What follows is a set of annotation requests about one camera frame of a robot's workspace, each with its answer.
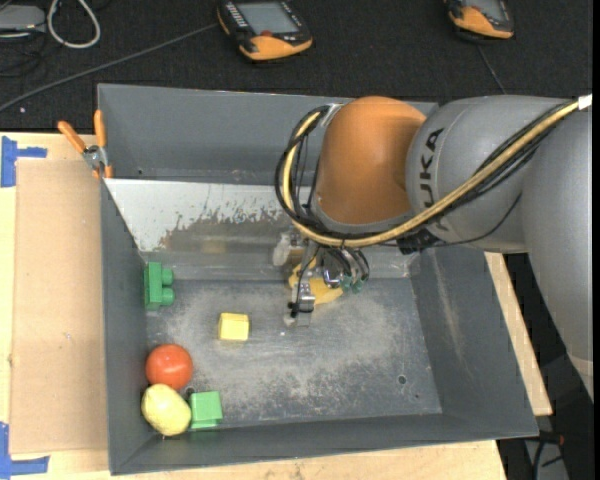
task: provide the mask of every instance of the red ball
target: red ball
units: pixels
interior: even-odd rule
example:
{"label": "red ball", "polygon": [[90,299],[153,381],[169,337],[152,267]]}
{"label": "red ball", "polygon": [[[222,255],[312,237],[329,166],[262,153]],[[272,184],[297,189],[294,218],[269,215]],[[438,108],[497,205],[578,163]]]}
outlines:
{"label": "red ball", "polygon": [[180,345],[159,345],[147,357],[145,373],[151,384],[166,384],[179,390],[191,380],[193,361],[189,352]]}

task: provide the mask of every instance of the gray bin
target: gray bin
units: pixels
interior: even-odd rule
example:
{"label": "gray bin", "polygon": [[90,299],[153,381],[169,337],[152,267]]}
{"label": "gray bin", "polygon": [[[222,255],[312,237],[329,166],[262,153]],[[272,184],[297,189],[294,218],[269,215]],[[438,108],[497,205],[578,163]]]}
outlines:
{"label": "gray bin", "polygon": [[[369,248],[362,293],[285,327],[288,272],[270,258],[290,222],[267,202],[275,165],[306,112],[346,101],[99,86],[116,172],[101,184],[113,474],[537,435],[480,251]],[[218,217],[253,194],[261,212]],[[157,312],[143,306],[149,260],[174,270],[176,301]],[[248,341],[217,339],[222,311],[249,314]],[[193,389],[220,392],[219,426],[164,438],[144,420],[145,359],[165,342],[191,353]]]}

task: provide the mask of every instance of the handheld device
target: handheld device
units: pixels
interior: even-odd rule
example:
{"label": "handheld device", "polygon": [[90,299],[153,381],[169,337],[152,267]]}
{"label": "handheld device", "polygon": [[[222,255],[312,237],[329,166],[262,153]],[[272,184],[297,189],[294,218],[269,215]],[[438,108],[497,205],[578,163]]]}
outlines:
{"label": "handheld device", "polygon": [[442,0],[464,39],[490,42],[513,37],[513,18],[504,0]]}
{"label": "handheld device", "polygon": [[222,0],[217,16],[238,50],[254,62],[290,57],[313,44],[305,21],[282,0]]}

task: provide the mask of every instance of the device screen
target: device screen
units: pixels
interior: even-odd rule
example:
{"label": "device screen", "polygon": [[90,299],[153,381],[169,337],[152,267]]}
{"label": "device screen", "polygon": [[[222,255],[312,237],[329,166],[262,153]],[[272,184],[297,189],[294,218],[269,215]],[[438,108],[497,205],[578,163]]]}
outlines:
{"label": "device screen", "polygon": [[276,2],[240,3],[236,4],[236,7],[257,35],[260,35],[263,30],[273,34],[298,31],[296,24]]}
{"label": "device screen", "polygon": [[506,21],[500,2],[498,0],[465,0],[467,5],[478,7],[484,14],[498,21]]}

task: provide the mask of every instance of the green block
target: green block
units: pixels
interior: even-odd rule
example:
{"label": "green block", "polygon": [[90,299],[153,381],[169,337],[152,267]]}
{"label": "green block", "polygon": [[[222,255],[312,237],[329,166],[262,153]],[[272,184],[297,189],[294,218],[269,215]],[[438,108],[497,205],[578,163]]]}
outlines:
{"label": "green block", "polygon": [[218,391],[192,393],[189,397],[191,405],[191,428],[215,427],[222,421],[222,404]]}
{"label": "green block", "polygon": [[156,311],[160,306],[169,306],[175,300],[173,270],[162,268],[162,263],[150,261],[144,267],[144,307]]}

